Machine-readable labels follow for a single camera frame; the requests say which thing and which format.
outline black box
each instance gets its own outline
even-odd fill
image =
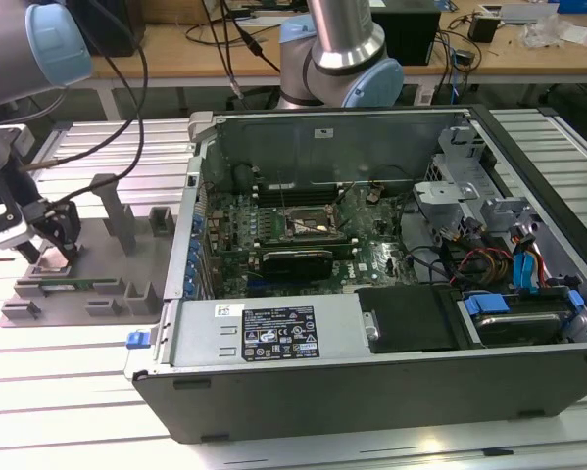
[[[403,66],[426,66],[430,61],[441,12],[433,0],[383,0],[371,7],[371,17],[384,29],[389,57]]]
[[[467,35],[473,42],[489,43],[493,41],[493,36],[496,35],[498,24],[500,24],[499,18],[474,15]]]
[[[99,0],[110,13],[127,27],[140,44],[145,35],[145,20],[141,0]],[[93,36],[93,40],[110,57],[129,57],[135,49],[129,38],[109,19],[104,17],[88,0],[68,0],[67,8],[79,24]],[[86,38],[91,54],[101,55]]]

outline desk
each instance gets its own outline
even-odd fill
[[[499,3],[512,3],[517,0],[501,0]],[[470,13],[477,0],[456,0],[459,11],[444,13],[441,26],[460,16]],[[587,15],[565,15],[574,24],[587,26]],[[469,76],[470,83],[511,84],[511,83],[587,83],[587,48],[579,44],[565,43],[563,47],[528,49],[519,39],[520,26],[507,25],[496,33],[491,44],[482,44],[483,57],[478,70]],[[457,32],[466,34],[467,25]],[[280,62],[278,44],[279,30],[261,33],[265,55],[276,64]],[[207,28],[202,37],[212,40]],[[470,49],[471,46],[453,38],[456,47]],[[154,25],[147,27],[143,48],[150,66],[150,86],[152,87],[195,87],[229,86],[223,72],[217,49],[186,41],[183,29],[176,25]],[[254,57],[245,47],[234,47],[231,51],[232,64],[237,81],[241,86],[277,85],[279,76],[261,59]],[[129,78],[130,85],[140,86],[142,67],[137,56],[117,58],[117,66]],[[76,85],[77,88],[94,89],[99,94],[108,119],[119,119],[120,114],[112,90],[122,85],[101,58],[94,59],[93,76]],[[416,105],[429,105],[443,70],[445,60],[440,44],[435,49],[428,66],[405,67],[405,83],[418,85]]]

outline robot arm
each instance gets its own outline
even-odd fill
[[[75,22],[61,5],[32,5],[0,14],[0,104],[68,86],[92,73],[92,61]],[[79,218],[74,203],[51,208],[0,134],[0,248],[16,248],[29,260],[38,234],[66,258],[75,254]]]
[[[368,0],[309,0],[282,25],[279,108],[392,106],[404,82]]]

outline motherboard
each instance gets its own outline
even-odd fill
[[[337,294],[416,284],[397,243],[404,195],[382,197],[382,188],[354,184],[335,194],[320,204],[297,198],[293,202],[304,204],[293,205],[284,194],[212,192],[205,245],[214,296]]]

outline power supply label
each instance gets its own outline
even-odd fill
[[[311,306],[243,310],[241,355],[248,362],[319,357],[315,311]]]

